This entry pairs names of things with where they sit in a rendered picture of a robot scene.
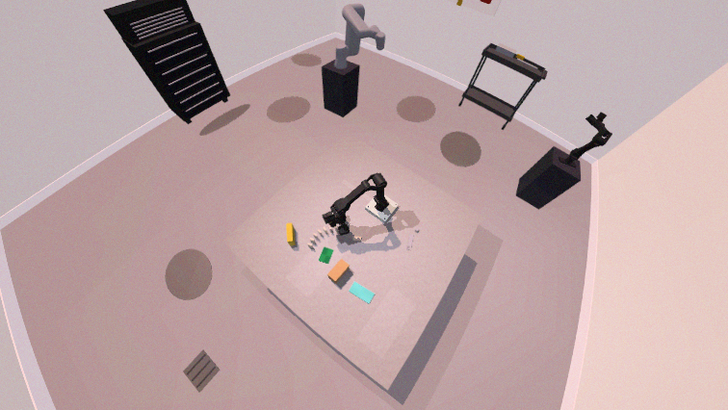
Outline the yellow rectangular block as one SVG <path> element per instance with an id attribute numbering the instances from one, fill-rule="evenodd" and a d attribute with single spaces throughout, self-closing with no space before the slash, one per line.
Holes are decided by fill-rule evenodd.
<path id="1" fill-rule="evenodd" d="M 296 245 L 295 241 L 295 228 L 292 223 L 286 224 L 287 226 L 287 243 L 289 245 Z"/>

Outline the orange-brown box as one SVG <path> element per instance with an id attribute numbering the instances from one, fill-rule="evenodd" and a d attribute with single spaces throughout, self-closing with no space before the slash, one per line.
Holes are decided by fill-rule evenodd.
<path id="1" fill-rule="evenodd" d="M 332 271 L 330 271 L 327 275 L 336 284 L 348 269 L 349 265 L 343 259 L 340 259 Z"/>

